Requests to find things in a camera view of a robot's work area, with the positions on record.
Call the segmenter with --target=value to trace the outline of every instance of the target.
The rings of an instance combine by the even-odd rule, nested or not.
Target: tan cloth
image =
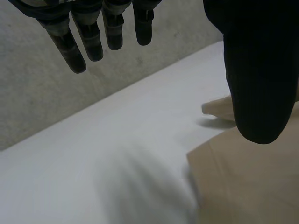
[[[299,224],[299,102],[268,145],[237,128],[188,154],[202,196],[200,224]]]
[[[299,90],[296,94],[296,102],[299,101]],[[218,118],[234,121],[233,101],[231,96],[217,99],[201,106],[203,114],[214,115]]]

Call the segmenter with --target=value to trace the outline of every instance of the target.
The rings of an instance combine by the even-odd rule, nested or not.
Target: hand
[[[296,98],[299,1],[204,0],[223,33],[234,116],[248,140],[268,144],[283,131]]]
[[[122,13],[133,2],[135,30],[140,45],[152,38],[153,9],[161,0],[9,0],[26,16],[33,17],[47,30],[61,55],[75,73],[86,70],[86,63],[71,34],[69,13],[75,21],[84,48],[91,61],[103,58],[97,18],[102,11],[108,46],[122,47]]]

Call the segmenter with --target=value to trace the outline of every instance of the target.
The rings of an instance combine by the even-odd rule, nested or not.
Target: gray wall
[[[131,6],[124,19],[124,46],[110,51],[100,15],[104,58],[96,63],[87,60],[71,21],[87,64],[86,72],[74,74],[46,31],[1,1],[1,150],[222,38],[200,0],[163,0],[155,10],[152,43],[146,47],[137,44]]]

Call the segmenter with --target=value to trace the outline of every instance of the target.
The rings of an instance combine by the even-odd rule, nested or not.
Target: glove finger
[[[70,69],[75,73],[84,72],[86,63],[69,28],[69,16],[51,21],[38,21],[47,30]]]
[[[84,48],[93,62],[103,58],[100,30],[97,18],[102,7],[102,0],[81,0],[72,3],[71,13]]]
[[[161,0],[133,0],[136,37],[142,46],[151,42],[154,8],[160,2]]]
[[[108,46],[111,50],[122,48],[122,13],[131,4],[132,0],[104,0],[103,21]]]
[[[285,26],[290,27],[278,33],[274,29],[224,35],[235,121],[246,139],[259,144],[281,134],[296,98],[299,32],[290,23]]]

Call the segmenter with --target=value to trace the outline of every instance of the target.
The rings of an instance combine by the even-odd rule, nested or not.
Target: white sheet
[[[0,223],[117,223],[112,216],[125,223],[126,203],[128,210],[134,203],[130,178],[142,186],[157,178],[170,192],[176,186],[170,194],[195,208],[186,153],[225,128],[201,113],[202,103],[229,94],[222,46],[209,46],[1,152]],[[155,169],[147,154],[159,161]],[[125,155],[148,161],[148,183]],[[118,193],[126,196],[116,208]],[[153,213],[169,207],[155,203]]]

